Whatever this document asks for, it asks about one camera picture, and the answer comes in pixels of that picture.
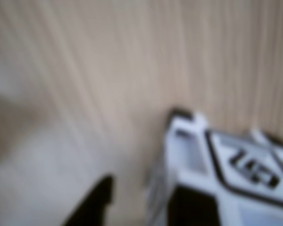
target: light wood panel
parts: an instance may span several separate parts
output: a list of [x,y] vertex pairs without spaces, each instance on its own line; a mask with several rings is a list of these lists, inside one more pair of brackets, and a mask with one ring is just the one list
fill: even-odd
[[1,128],[0,225],[59,225],[107,171],[137,225],[173,106],[283,137],[283,0],[0,0],[0,99],[34,122]]

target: wooden surface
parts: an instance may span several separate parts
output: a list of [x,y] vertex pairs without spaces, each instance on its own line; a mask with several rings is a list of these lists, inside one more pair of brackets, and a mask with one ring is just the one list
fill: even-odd
[[60,225],[105,172],[142,225],[173,106],[283,137],[283,0],[0,0],[0,226]]

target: black outline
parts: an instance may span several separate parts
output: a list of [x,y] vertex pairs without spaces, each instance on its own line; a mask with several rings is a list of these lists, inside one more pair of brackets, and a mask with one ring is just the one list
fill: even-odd
[[[255,194],[255,193],[251,193],[249,191],[237,188],[235,186],[231,186],[231,185],[229,185],[226,182],[226,180],[225,180],[225,178],[224,178],[224,176],[222,174],[222,171],[220,169],[220,166],[219,166],[219,163],[218,163],[215,151],[214,151],[214,147],[213,147],[211,139],[210,139],[211,133],[213,133],[213,132],[220,133],[220,134],[225,134],[225,135],[230,136],[230,137],[234,137],[234,136],[230,135],[230,134],[227,134],[227,133],[224,133],[224,132],[217,131],[217,130],[206,130],[205,131],[205,137],[207,139],[208,149],[209,149],[209,151],[211,153],[212,160],[213,160],[213,163],[214,163],[214,166],[215,166],[215,170],[216,170],[216,174],[217,174],[217,177],[218,177],[219,181],[221,182],[221,184],[226,189],[228,189],[229,191],[232,191],[234,193],[241,194],[241,195],[244,195],[244,196],[247,196],[247,197],[250,197],[250,198],[253,198],[253,199],[257,199],[257,200],[260,200],[260,201],[263,201],[263,202],[267,202],[267,203],[272,204],[272,205],[278,205],[278,206],[283,207],[283,202],[281,202],[281,201],[278,201],[278,200],[275,200],[275,199],[271,199],[271,198],[266,198],[264,196],[261,196],[261,195]],[[249,140],[245,140],[245,141],[248,142],[248,143],[251,143],[251,144],[258,145],[256,143],[250,142]]]

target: black plastic piece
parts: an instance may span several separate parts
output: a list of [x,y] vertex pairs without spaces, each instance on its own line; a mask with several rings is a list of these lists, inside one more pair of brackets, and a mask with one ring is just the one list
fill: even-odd
[[113,178],[106,176],[85,198],[64,226],[103,226],[105,207],[112,202]]
[[193,113],[190,110],[175,107],[170,111],[170,114],[168,115],[166,123],[167,128],[169,128],[174,117],[180,117],[189,121],[192,121],[194,119]]
[[263,131],[264,135],[275,145],[283,147],[283,139],[273,133]]
[[220,226],[213,196],[179,186],[168,204],[168,226]]

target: wood grain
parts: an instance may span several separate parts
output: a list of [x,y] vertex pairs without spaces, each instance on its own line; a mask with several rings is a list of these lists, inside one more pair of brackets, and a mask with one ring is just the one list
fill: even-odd
[[34,123],[0,127],[0,225],[61,224],[108,171],[108,223],[142,224],[173,106],[283,137],[283,0],[0,0],[2,98]]

